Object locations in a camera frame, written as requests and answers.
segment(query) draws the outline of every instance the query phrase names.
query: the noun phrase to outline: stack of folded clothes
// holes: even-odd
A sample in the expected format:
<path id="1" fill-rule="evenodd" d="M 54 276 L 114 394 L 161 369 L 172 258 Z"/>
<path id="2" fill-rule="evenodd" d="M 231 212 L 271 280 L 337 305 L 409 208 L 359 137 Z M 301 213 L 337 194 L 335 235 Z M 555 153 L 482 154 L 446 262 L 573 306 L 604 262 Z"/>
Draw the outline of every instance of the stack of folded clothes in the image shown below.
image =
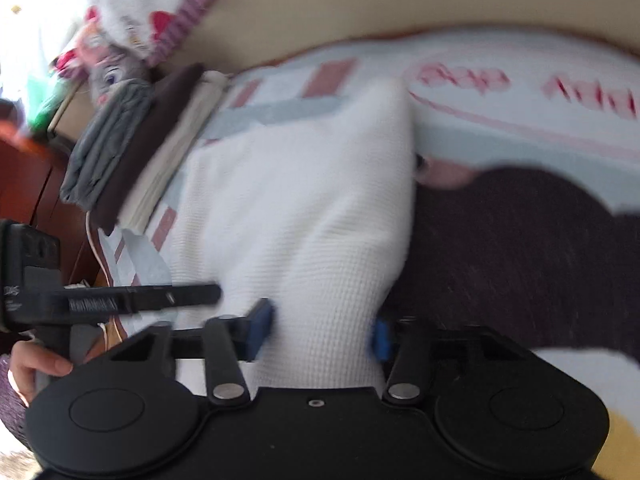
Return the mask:
<path id="1" fill-rule="evenodd" d="M 199 63 L 155 85 L 114 85 L 71 154 L 60 198 L 91 211 L 92 225 L 107 234 L 117 223 L 143 232 L 225 86 L 221 73 Z"/>

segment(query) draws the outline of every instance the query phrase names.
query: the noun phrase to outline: hand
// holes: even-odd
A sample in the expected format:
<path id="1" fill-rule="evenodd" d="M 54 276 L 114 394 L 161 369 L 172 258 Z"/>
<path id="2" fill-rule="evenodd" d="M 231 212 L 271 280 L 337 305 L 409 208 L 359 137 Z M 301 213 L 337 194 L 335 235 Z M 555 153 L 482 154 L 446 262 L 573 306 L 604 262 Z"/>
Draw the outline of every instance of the hand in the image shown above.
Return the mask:
<path id="1" fill-rule="evenodd" d="M 71 362 L 33 341 L 18 341 L 11 350 L 9 382 L 25 405 L 33 400 L 35 372 L 63 377 L 73 369 Z"/>

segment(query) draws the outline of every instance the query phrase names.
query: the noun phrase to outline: folded cream garment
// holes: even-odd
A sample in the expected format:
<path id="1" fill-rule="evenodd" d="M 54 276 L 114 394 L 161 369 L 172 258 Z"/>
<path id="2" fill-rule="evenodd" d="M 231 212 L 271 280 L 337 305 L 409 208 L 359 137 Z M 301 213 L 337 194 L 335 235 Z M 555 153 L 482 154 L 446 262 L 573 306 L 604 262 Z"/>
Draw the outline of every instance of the folded cream garment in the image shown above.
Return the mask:
<path id="1" fill-rule="evenodd" d="M 370 352 L 377 310 L 408 248 L 414 136 L 399 80 L 377 80 L 335 114 L 260 126 L 196 150 L 174 225 L 175 283 L 216 280 L 219 307 L 180 309 L 174 328 L 276 305 L 243 366 L 258 386 L 382 386 Z M 178 380 L 203 392 L 202 366 Z"/>
<path id="2" fill-rule="evenodd" d="M 166 185 L 220 101 L 226 83 L 226 77 L 220 72 L 209 71 L 202 75 L 174 130 L 145 166 L 122 205 L 118 213 L 121 228 L 137 234 L 145 231 Z"/>

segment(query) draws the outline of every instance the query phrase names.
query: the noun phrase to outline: wooden headboard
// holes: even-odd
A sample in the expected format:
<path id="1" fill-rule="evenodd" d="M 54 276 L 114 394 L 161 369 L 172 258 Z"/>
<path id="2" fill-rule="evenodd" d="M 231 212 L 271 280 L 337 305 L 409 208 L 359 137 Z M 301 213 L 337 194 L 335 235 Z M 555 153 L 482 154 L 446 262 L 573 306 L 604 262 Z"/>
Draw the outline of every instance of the wooden headboard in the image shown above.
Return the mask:
<path id="1" fill-rule="evenodd" d="M 640 52 L 640 0 L 218 0 L 167 68 L 232 72 L 363 36 L 472 23 L 545 25 Z"/>

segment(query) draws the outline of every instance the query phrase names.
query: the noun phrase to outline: wooden cabinet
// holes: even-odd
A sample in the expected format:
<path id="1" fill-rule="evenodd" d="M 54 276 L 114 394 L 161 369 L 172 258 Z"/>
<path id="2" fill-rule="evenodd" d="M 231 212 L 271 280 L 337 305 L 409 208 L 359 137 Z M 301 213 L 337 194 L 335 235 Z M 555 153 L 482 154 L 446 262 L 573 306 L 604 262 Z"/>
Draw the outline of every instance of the wooden cabinet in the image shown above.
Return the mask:
<path id="1" fill-rule="evenodd" d="M 55 158 L 25 153 L 0 140 L 0 218 L 10 218 L 60 239 L 63 281 L 93 283 L 98 273 L 84 230 L 84 212 L 59 199 L 65 170 Z"/>

